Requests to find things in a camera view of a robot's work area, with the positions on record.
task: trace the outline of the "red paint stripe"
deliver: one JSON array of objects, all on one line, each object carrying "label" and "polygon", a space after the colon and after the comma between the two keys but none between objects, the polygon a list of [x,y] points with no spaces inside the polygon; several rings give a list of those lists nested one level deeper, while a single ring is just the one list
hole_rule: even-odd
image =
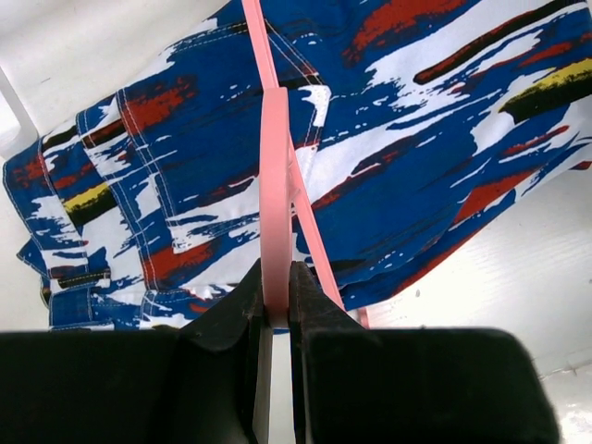
[{"label": "red paint stripe", "polygon": [[369,45],[383,46],[388,32],[407,31],[418,26],[423,18],[434,19],[463,6],[467,0],[391,0],[374,11],[356,33],[350,48],[343,55],[350,62],[360,61],[361,52]]},{"label": "red paint stripe", "polygon": [[459,214],[456,215],[456,217],[454,218],[453,223],[458,224],[459,222],[464,221],[464,219],[466,219],[467,217],[470,217],[476,214],[477,212],[483,210],[489,204],[498,199],[500,196],[512,190],[520,182],[530,177],[537,170],[538,168],[525,171],[514,176],[509,176],[498,182],[488,183],[487,185],[482,185],[480,187],[475,188],[473,192],[471,192],[471,195],[466,200],[464,205],[462,206],[461,211],[459,211]]},{"label": "red paint stripe", "polygon": [[520,64],[520,67],[527,67],[528,65],[532,65],[533,63],[539,62],[546,58],[559,56],[571,50],[574,47],[572,43],[558,43],[550,46],[545,51],[541,51],[540,53],[531,55],[528,57],[524,62]]},{"label": "red paint stripe", "polygon": [[326,206],[328,206],[330,204],[333,204],[335,201],[337,201],[341,197],[341,195],[342,195],[342,191],[341,190],[350,181],[352,181],[352,178],[345,179],[345,181],[341,182],[340,185],[338,185],[337,187],[335,187],[333,190],[331,190],[330,192],[328,192],[327,194],[325,194],[320,199],[314,201],[311,204],[311,206],[313,207],[313,211],[319,210],[321,208],[324,208],[324,207],[326,207]]},{"label": "red paint stripe", "polygon": [[203,314],[205,312],[208,311],[209,307],[202,307],[201,305],[198,305],[195,302],[189,302],[189,308],[191,309],[192,312],[194,313],[200,313]]},{"label": "red paint stripe", "polygon": [[568,125],[563,125],[562,127],[559,127],[557,129],[554,129],[551,132],[548,132],[547,134],[544,134],[542,136],[534,138],[532,141],[528,141],[527,143],[519,143],[517,145],[511,146],[506,151],[504,151],[501,155],[506,157],[506,156],[511,156],[514,154],[521,153],[522,151],[526,151],[526,150],[532,148],[533,146],[537,146],[543,142],[548,141],[549,139],[552,139],[553,137],[557,136],[558,134],[562,134],[563,132],[567,131],[569,128],[570,127]]},{"label": "red paint stripe", "polygon": [[172,247],[167,247],[158,253],[150,256],[150,262],[144,261],[144,270],[146,270],[146,281],[152,290],[154,281],[159,290],[168,290],[169,279],[175,276],[175,280],[192,278],[190,273],[199,264],[210,259],[215,252],[214,242],[210,240],[207,243],[193,247],[187,252],[173,253]]},{"label": "red paint stripe", "polygon": [[572,169],[575,169],[577,171],[586,171],[588,169],[590,169],[590,167],[592,167],[592,162],[580,162],[579,164],[577,164],[576,166],[574,166]]},{"label": "red paint stripe", "polygon": [[56,180],[54,182],[54,187],[56,190],[64,190],[67,187],[71,187],[91,171],[94,171],[93,164],[84,164],[80,171],[77,171],[70,176],[65,176],[62,179]]},{"label": "red paint stripe", "polygon": [[151,91],[128,100],[122,113],[128,133],[137,135],[170,117],[186,100],[197,95],[194,85],[194,78],[179,77],[176,85],[170,88],[156,83]]},{"label": "red paint stripe", "polygon": [[41,185],[47,188],[47,181],[44,179],[43,159],[37,154],[30,162],[23,167],[15,168],[11,173],[12,182],[18,185],[22,190],[27,190],[31,186]]}]

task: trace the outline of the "garment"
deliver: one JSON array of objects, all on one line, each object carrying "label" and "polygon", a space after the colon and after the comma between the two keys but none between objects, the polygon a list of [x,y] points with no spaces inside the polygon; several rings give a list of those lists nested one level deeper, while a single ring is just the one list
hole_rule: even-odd
[{"label": "garment", "polygon": [[[346,308],[415,282],[592,161],[586,1],[264,0]],[[262,90],[231,0],[5,164],[53,328],[180,327],[259,257]],[[295,258],[311,264],[294,220]]]}]

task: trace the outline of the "black stripe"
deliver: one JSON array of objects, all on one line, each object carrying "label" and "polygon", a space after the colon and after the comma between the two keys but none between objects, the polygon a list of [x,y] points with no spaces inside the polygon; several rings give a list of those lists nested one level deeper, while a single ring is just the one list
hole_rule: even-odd
[{"label": "black stripe", "polygon": [[68,131],[60,132],[59,134],[56,134],[55,136],[52,136],[49,139],[47,139],[47,141],[45,141],[45,143],[42,146],[42,151],[49,150],[54,146],[61,145],[62,143],[71,141],[76,136],[78,136],[78,129],[76,128],[76,125],[74,125]]},{"label": "black stripe", "polygon": [[[334,275],[337,275],[340,272],[343,271],[349,271],[349,270],[354,270],[355,268],[359,267],[360,265],[365,264],[366,261],[364,259],[344,259],[341,261],[330,261],[329,265],[331,266],[331,271],[333,271]],[[311,270],[311,273],[318,278],[318,275],[316,274],[316,268],[315,266],[310,266],[309,267]]]},{"label": "black stripe", "polygon": [[517,97],[513,97],[500,111],[510,114],[518,124],[531,117],[539,116],[560,106],[592,94],[592,73],[580,74],[575,80],[550,88],[534,86]]},{"label": "black stripe", "polygon": [[74,226],[79,228],[116,206],[117,201],[115,200],[113,193],[109,189],[106,189],[96,198],[91,199],[82,205],[74,206],[68,211],[68,216]]},{"label": "black stripe", "polygon": [[321,78],[318,74],[307,74],[304,77],[298,77],[296,79],[291,80],[283,80],[279,83],[279,86],[284,86],[289,90],[296,90],[301,86],[308,86],[308,85],[324,85],[321,81]]},{"label": "black stripe", "polygon": [[124,132],[126,132],[126,128],[123,125],[123,120],[120,119],[85,136],[82,138],[82,144],[85,148],[93,148],[119,137]]},{"label": "black stripe", "polygon": [[100,279],[109,278],[109,270],[101,271],[99,273],[89,273],[86,275],[79,275],[75,277],[62,277],[57,280],[57,283],[62,289],[70,289],[81,285],[93,284]]},{"label": "black stripe", "polygon": [[553,0],[546,5],[534,9],[532,11],[525,12],[524,14],[512,18],[506,21],[504,24],[498,26],[496,29],[486,32],[485,34],[477,37],[469,44],[458,50],[456,53],[437,63],[433,67],[424,69],[417,73],[413,77],[413,81],[420,85],[437,79],[445,74],[448,74],[452,70],[458,68],[460,65],[468,62],[474,56],[479,54],[481,51],[488,48],[490,45],[499,42],[501,39],[506,38],[513,32],[519,31],[520,29],[529,26],[537,21],[550,16],[564,9],[569,5],[581,3],[582,0]]}]

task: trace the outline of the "patterned fabric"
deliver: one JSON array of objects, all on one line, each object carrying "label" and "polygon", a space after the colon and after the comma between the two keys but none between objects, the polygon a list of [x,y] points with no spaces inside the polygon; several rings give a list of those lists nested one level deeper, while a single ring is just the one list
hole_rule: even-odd
[{"label": "patterned fabric", "polygon": [[[348,309],[415,282],[592,161],[576,0],[339,0],[263,10]],[[262,90],[239,0],[5,164],[53,328],[183,326],[259,256]],[[294,220],[296,258],[310,257]]]}]

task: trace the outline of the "white stitching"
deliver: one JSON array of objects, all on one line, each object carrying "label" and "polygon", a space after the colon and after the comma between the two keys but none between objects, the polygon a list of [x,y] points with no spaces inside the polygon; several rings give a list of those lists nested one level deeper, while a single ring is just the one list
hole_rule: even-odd
[{"label": "white stitching", "polygon": [[96,303],[92,307],[136,307],[139,311],[142,308],[141,304],[136,305],[135,303]]},{"label": "white stitching", "polygon": [[[83,115],[84,115],[84,121],[86,122],[86,126],[88,127],[88,120],[87,120],[87,117],[86,117],[86,112],[87,112],[87,110],[85,110],[83,112]],[[94,140],[92,138],[90,138],[90,140],[91,140],[92,147],[93,148],[96,148],[96,143],[94,143]],[[106,180],[109,180],[109,177],[110,176],[113,176],[113,175],[105,175],[105,179]],[[142,244],[140,242],[140,239],[139,239],[138,234],[136,233],[136,230],[134,229],[134,226],[130,223],[129,218],[126,215],[126,209],[127,208],[131,208],[130,201],[128,200],[128,197],[126,196],[126,193],[123,191],[123,187],[121,186],[121,184],[117,180],[114,180],[113,181],[113,186],[114,187],[118,186],[119,192],[121,192],[121,195],[123,196],[123,198],[126,201],[127,207],[122,204],[122,202],[119,199],[119,197],[117,196],[117,193],[116,192],[113,192],[112,193],[113,194],[113,198],[116,200],[117,204],[119,205],[119,208],[120,208],[121,214],[123,215],[123,218],[126,219],[126,223],[128,224],[129,231],[131,231],[132,236],[136,240],[136,245],[138,245],[138,250],[140,252],[140,264],[141,264],[142,270],[144,272],[144,282],[145,282],[145,281],[148,280],[148,270],[146,269],[146,266],[144,264],[144,261],[142,260],[142,256],[143,256],[143,254],[142,254]],[[143,238],[143,247],[145,248],[145,251],[146,251],[146,258],[148,259],[148,263],[150,264],[150,267],[151,267],[152,272],[153,272],[153,283],[154,283],[154,286],[156,288],[158,288],[158,286],[156,285],[156,272],[154,271],[154,264],[152,262],[152,258],[150,257],[150,251],[148,250],[148,242],[146,241],[146,237],[144,235],[143,229],[139,229],[138,231],[142,235],[142,238]]]},{"label": "white stitching", "polygon": [[239,31],[239,32],[234,32],[234,33],[232,33],[232,34],[225,35],[225,36],[223,36],[223,37],[217,37],[217,38],[215,38],[215,39],[208,40],[207,42],[198,42],[198,43],[192,43],[192,44],[189,44],[189,45],[187,45],[186,47],[184,47],[184,48],[182,48],[182,49],[178,49],[178,50],[176,50],[175,52],[176,52],[177,54],[181,54],[181,53],[184,53],[185,51],[187,51],[187,50],[189,50],[189,49],[192,49],[192,48],[194,48],[195,46],[200,46],[200,45],[202,45],[202,44],[208,44],[208,43],[215,42],[215,41],[218,41],[218,40],[227,39],[228,37],[234,37],[234,36],[236,36],[236,35],[239,35],[239,34],[242,34],[242,33],[246,32],[246,31],[247,31],[247,30],[244,30],[244,31]]},{"label": "white stitching", "polygon": [[97,284],[97,283],[98,283],[98,281],[99,281],[99,280],[101,280],[101,279],[96,279],[95,281],[92,281],[92,282],[86,282],[86,283],[84,283],[84,284],[79,284],[79,285],[75,285],[75,286],[73,286],[73,287],[66,287],[66,288],[63,288],[61,285],[59,285],[59,282],[57,282],[57,279],[52,279],[52,280],[53,280],[53,281],[56,281],[56,283],[57,283],[58,287],[59,287],[59,288],[60,288],[60,290],[61,290],[61,291],[60,291],[60,294],[61,294],[62,292],[64,292],[64,293],[67,293],[67,292],[69,292],[69,291],[72,291],[72,290],[80,290],[80,289],[84,289],[84,288],[87,288],[88,286],[91,286],[91,287],[96,287],[96,284]]},{"label": "white stitching", "polygon": [[70,282],[76,282],[77,280],[84,280],[84,279],[88,279],[88,278],[96,278],[95,281],[99,281],[99,280],[103,280],[103,279],[110,279],[109,273],[102,271],[102,272],[98,272],[98,273],[89,273],[88,275],[83,275],[83,276],[58,278],[55,280],[57,281],[58,284],[59,284],[60,280],[62,281],[62,283],[68,284]]},{"label": "white stitching", "polygon": [[41,268],[38,268],[38,267],[37,267],[37,266],[36,266],[36,265],[35,265],[33,262],[31,262],[30,260],[28,260],[28,259],[25,259],[25,257],[24,257],[24,256],[19,256],[19,255],[17,255],[17,258],[18,258],[20,261],[22,261],[24,264],[27,264],[28,266],[30,266],[30,267],[31,267],[33,270],[35,270],[35,271],[36,271],[37,273],[39,273],[40,275],[42,275],[42,276],[44,276],[44,277],[46,277],[46,278],[49,278],[49,277],[48,277],[48,276],[45,274],[45,273],[47,273],[47,272],[43,272],[43,271],[41,271]]},{"label": "white stitching", "polygon": [[[61,199],[59,198],[59,195],[57,194],[57,191],[54,188],[54,184],[53,184],[52,180],[49,178],[49,172],[47,171],[47,164],[45,163],[45,157],[43,157],[43,153],[42,153],[41,140],[37,144],[37,156],[38,156],[39,164],[41,165],[41,169],[43,171],[43,175],[45,177],[45,181],[47,182],[47,187],[49,188],[49,191],[56,197],[56,199],[61,204]],[[78,243],[79,248],[82,249],[83,259],[85,260],[84,271],[86,273],[89,273],[89,257],[88,257],[88,254],[86,253],[86,247],[84,246],[84,241],[82,240],[82,236],[79,235],[78,230],[76,229],[76,226],[70,220],[68,213],[66,212],[66,208],[64,208],[63,205],[62,205],[62,208],[64,209],[64,214],[68,218],[69,224],[74,228],[74,232],[76,232],[76,234],[80,238],[80,240],[78,240],[77,243]],[[51,272],[51,269],[48,270],[48,274],[49,274],[50,278],[54,277]],[[88,306],[89,306],[89,312],[90,312],[90,299],[89,299]]]},{"label": "white stitching", "polygon": [[[221,32],[221,31],[225,31],[225,30],[232,30],[232,29],[234,29],[234,28],[239,28],[239,27],[241,27],[241,26],[245,26],[245,24],[246,24],[246,23],[245,23],[244,21],[242,21],[241,23],[235,23],[234,25],[225,25],[225,26],[221,26],[221,27],[219,27],[219,28],[215,28],[215,29],[213,29],[213,30],[209,30],[209,31],[195,32],[194,34],[191,34],[191,35],[188,35],[188,36],[184,37],[184,38],[183,38],[183,39],[181,39],[179,42],[177,42],[177,43],[174,43],[174,44],[172,44],[171,46],[176,46],[176,45],[182,44],[182,43],[183,43],[183,41],[185,41],[185,40],[189,40],[189,39],[192,39],[192,40],[198,40],[198,39],[200,39],[200,38],[202,38],[202,37],[207,37],[207,36],[210,36],[210,35],[212,35],[212,34],[219,33],[219,32]],[[208,41],[206,41],[206,42],[203,42],[203,43],[210,43],[210,42],[212,42],[212,41],[213,41],[213,40],[208,40]]]},{"label": "white stitching", "polygon": [[140,303],[140,322],[142,321],[144,315],[148,315],[146,313],[146,303],[148,303],[148,297],[146,296],[148,294],[148,290],[143,291],[143,295],[142,295],[142,302]]},{"label": "white stitching", "polygon": [[[276,31],[276,29],[273,27],[273,25],[272,25],[271,23],[269,23],[269,21],[268,21],[266,18],[265,18],[265,23],[267,24],[267,26],[269,27],[269,29],[270,29],[270,30],[271,30],[271,31],[272,31],[274,34],[276,34],[276,36],[279,38],[279,40],[280,40],[281,42],[283,42],[283,43],[284,43],[286,46],[288,46],[288,49],[290,49],[290,50],[291,50],[291,52],[292,52],[292,53],[293,53],[293,54],[296,56],[296,58],[298,58],[298,59],[299,59],[301,62],[303,62],[303,63],[304,63],[304,65],[305,65],[305,66],[306,66],[306,67],[307,67],[307,68],[308,68],[308,69],[309,69],[311,72],[318,72],[318,70],[317,70],[317,69],[316,69],[316,68],[315,68],[315,67],[314,67],[314,66],[313,66],[313,65],[312,65],[312,64],[311,64],[311,63],[310,63],[308,60],[306,60],[306,58],[304,57],[304,55],[298,51],[298,48],[296,48],[296,46],[294,46],[293,44],[291,44],[291,43],[290,43],[290,41],[289,41],[287,38],[285,38],[285,37],[284,37],[283,35],[281,35],[281,34],[280,34],[278,31]],[[316,110],[315,110],[315,111],[314,111],[314,113],[313,113],[313,119],[311,119],[311,123],[312,123],[312,122],[313,122],[313,120],[314,120],[315,114],[316,114]],[[315,141],[320,139],[320,133],[321,133],[321,131],[324,129],[324,127],[325,127],[325,123],[326,123],[326,122],[323,122],[323,125],[322,125],[321,127],[316,127],[316,131],[315,131],[315,133],[314,133],[314,140],[315,140]],[[308,135],[307,135],[307,137],[306,137],[305,144],[308,144]],[[320,148],[320,146],[321,146],[321,142],[319,141],[319,142],[318,142],[318,144],[317,144],[317,147],[316,147],[316,150],[317,150],[317,152],[318,152],[318,149]],[[310,170],[310,168],[312,167],[313,161],[314,161],[314,158],[313,158],[313,157],[311,157],[311,158],[308,160],[308,162],[307,162],[307,165],[306,165],[306,166],[303,166],[303,170],[304,170],[304,171],[309,171],[309,170]]]},{"label": "white stitching", "polygon": [[65,331],[65,330],[79,330],[79,329],[90,329],[92,327],[104,327],[104,326],[115,326],[113,321],[109,322],[85,322],[81,323],[80,325],[72,326],[72,327],[52,327],[52,331]]},{"label": "white stitching", "polygon": [[199,298],[182,298],[182,299],[175,299],[173,301],[163,301],[163,302],[185,302],[185,301],[200,301],[200,299]]},{"label": "white stitching", "polygon": [[[43,248],[41,247],[41,243],[39,243],[37,241],[37,238],[35,238],[35,236],[33,235],[32,230],[29,228],[29,225],[27,224],[25,217],[23,216],[23,214],[20,212],[20,207],[17,205],[17,203],[15,202],[15,198],[12,195],[12,190],[10,189],[10,187],[8,186],[8,182],[6,181],[6,178],[8,177],[8,174],[6,173],[6,167],[8,165],[8,161],[6,161],[4,163],[4,165],[2,166],[2,181],[4,182],[4,188],[6,190],[6,194],[8,195],[8,199],[10,199],[10,202],[12,203],[12,206],[15,208],[15,211],[18,213],[18,216],[20,217],[20,219],[23,222],[23,225],[25,226],[25,228],[27,229],[27,231],[29,231],[29,234],[31,235],[31,239],[33,241],[33,243],[37,246],[37,248],[39,249],[40,252],[43,251]],[[50,273],[50,268],[47,268],[47,274],[51,275]],[[43,290],[43,279],[41,279],[41,290]],[[54,299],[54,294],[50,294],[50,302],[47,304],[49,307],[51,307],[51,302]],[[49,310],[49,322],[50,322],[50,326],[54,324],[54,311],[53,310]]]},{"label": "white stitching", "polygon": [[298,51],[298,49],[290,43],[290,41],[288,39],[286,39],[283,35],[281,35],[279,32],[276,31],[276,29],[271,25],[271,23],[269,23],[269,21],[267,21],[267,19],[265,18],[265,23],[267,24],[267,26],[269,26],[269,29],[276,34],[276,36],[279,38],[279,40],[281,40],[286,46],[288,46],[288,49],[291,50],[291,52],[296,56],[296,58],[298,58],[301,62],[304,63],[304,65],[309,68],[311,71],[316,72],[315,67],[313,67],[310,62],[308,60],[306,60],[304,58],[304,55],[302,55],[302,53],[300,53]]},{"label": "white stitching", "polygon": [[[281,54],[281,55],[282,55],[282,56],[283,56],[283,57],[284,57],[286,60],[288,60],[288,61],[289,61],[289,62],[290,62],[290,63],[291,63],[291,64],[292,64],[292,65],[293,65],[295,68],[296,68],[296,70],[297,70],[298,72],[300,72],[300,73],[303,75],[303,77],[304,77],[304,79],[306,80],[306,82],[307,82],[309,85],[313,86],[313,84],[312,84],[312,83],[311,83],[311,82],[308,80],[308,78],[306,77],[306,74],[304,74],[302,71],[300,71],[300,69],[298,68],[298,66],[297,66],[297,65],[296,65],[296,64],[295,64],[295,63],[294,63],[294,62],[293,62],[293,61],[292,61],[292,60],[291,60],[291,59],[288,57],[288,55],[286,55],[286,53],[284,53],[284,52],[281,50],[281,48],[278,46],[278,44],[277,44],[277,43],[275,43],[271,37],[269,37],[269,42],[271,42],[271,43],[272,43],[272,44],[273,44],[273,45],[276,47],[276,49],[279,51],[279,53],[280,53],[280,54]],[[304,145],[308,145],[308,141],[309,141],[309,137],[310,137],[310,133],[311,133],[311,128],[313,127],[313,121],[314,121],[314,120],[315,120],[315,111],[313,111],[313,112],[311,113],[311,121],[310,121],[310,122],[308,122],[308,130],[306,131],[306,136],[304,136]]]},{"label": "white stitching", "polygon": [[[152,165],[154,165],[156,167],[156,172],[160,176],[160,179],[163,182],[163,186],[165,187],[165,189],[164,189],[165,196],[166,196],[166,199],[168,200],[168,205],[170,206],[170,214],[169,214],[168,208],[167,208],[167,203],[164,202],[165,196],[161,196],[162,197],[162,200],[163,200],[163,204],[164,204],[163,205],[163,210],[165,211],[165,215],[166,215],[166,224],[168,225],[170,223],[170,225],[172,227],[178,227],[179,226],[178,224],[173,223],[173,221],[169,221],[168,220],[170,217],[175,216],[176,215],[176,212],[175,212],[175,209],[173,207],[172,200],[170,198],[170,191],[168,190],[167,181],[165,180],[165,176],[163,175],[163,172],[160,169],[160,166],[158,165],[158,163],[154,160],[154,157],[152,156],[152,153],[150,152],[149,145],[146,142],[146,140],[143,138],[142,132],[140,131],[140,127],[138,126],[138,123],[136,122],[136,119],[135,119],[133,113],[131,112],[130,107],[128,106],[128,97],[126,95],[125,88],[121,90],[121,94],[123,95],[123,101],[124,101],[123,105],[128,109],[129,117],[131,118],[131,121],[133,122],[133,125],[134,125],[136,131],[138,132],[138,135],[140,136],[140,139],[142,140],[142,142],[143,142],[143,144],[144,144],[144,146],[146,148],[146,152],[151,157],[151,162],[146,162],[146,158],[144,157],[144,154],[142,152],[142,148],[141,147],[137,147],[136,148],[136,151],[142,157],[142,161],[144,163],[144,166],[146,168],[148,168],[148,171],[150,171],[150,174],[153,174],[153,171],[152,171],[151,168],[149,168],[149,165],[152,164]],[[125,121],[124,116],[125,116],[125,113],[121,113],[121,119]]]}]

